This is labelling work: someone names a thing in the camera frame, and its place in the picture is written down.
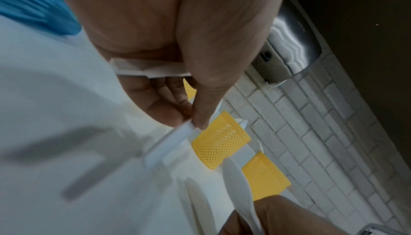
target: spoon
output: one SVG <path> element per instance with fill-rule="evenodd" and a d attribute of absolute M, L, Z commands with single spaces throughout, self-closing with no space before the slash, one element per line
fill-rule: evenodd
<path fill-rule="evenodd" d="M 221 167 L 223 169 L 224 185 L 234 209 L 247 222 L 254 235 L 264 235 L 254 208 L 250 184 L 243 171 L 230 158 L 225 158 Z"/>

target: dark background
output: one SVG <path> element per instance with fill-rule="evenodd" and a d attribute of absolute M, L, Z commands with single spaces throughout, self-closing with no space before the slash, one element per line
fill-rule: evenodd
<path fill-rule="evenodd" d="M 411 0 L 298 1 L 411 166 Z"/>

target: white table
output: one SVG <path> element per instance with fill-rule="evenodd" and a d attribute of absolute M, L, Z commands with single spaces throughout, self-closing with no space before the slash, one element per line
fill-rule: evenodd
<path fill-rule="evenodd" d="M 83 32 L 61 38 L 0 17 L 0 36 L 0 234 L 195 234 L 180 199 L 186 177 L 207 195 L 217 229 L 223 225 L 233 208 L 221 173 L 186 141 L 165 159 L 175 182 L 141 230 L 132 155 L 170 128 L 134 106 Z M 50 149 L 55 155 L 33 161 Z M 235 157 L 244 164 L 253 154 L 245 146 Z M 123 164 L 79 199 L 63 198 L 84 173 L 118 155 L 131 157 L 117 159 Z"/>

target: skin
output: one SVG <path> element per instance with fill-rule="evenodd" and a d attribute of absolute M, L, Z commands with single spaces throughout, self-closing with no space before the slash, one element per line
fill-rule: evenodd
<path fill-rule="evenodd" d="M 268 235 L 348 235 L 325 219 L 282 196 L 254 202 L 261 225 Z M 251 235 L 247 223 L 233 211 L 219 235 Z"/>
<path fill-rule="evenodd" d="M 205 129 L 223 95 L 261 49 L 282 0 L 65 0 L 90 41 L 112 57 L 184 62 L 197 89 L 187 101 L 182 79 L 119 77 L 134 103 L 177 126 Z"/>

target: yellow mesh container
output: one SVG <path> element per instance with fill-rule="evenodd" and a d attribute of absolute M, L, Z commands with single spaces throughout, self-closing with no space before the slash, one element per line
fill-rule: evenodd
<path fill-rule="evenodd" d="M 223 111 L 191 145 L 198 158 L 209 169 L 215 169 L 250 140 L 247 132 Z"/>
<path fill-rule="evenodd" d="M 188 100 L 191 100 L 191 98 L 196 96 L 197 90 L 191 87 L 190 84 L 188 84 L 188 82 L 185 79 L 183 79 L 183 83 L 184 83 L 185 92 L 187 93 L 187 98 Z"/>
<path fill-rule="evenodd" d="M 280 194 L 290 181 L 262 152 L 258 152 L 243 168 L 250 183 L 253 200 Z"/>

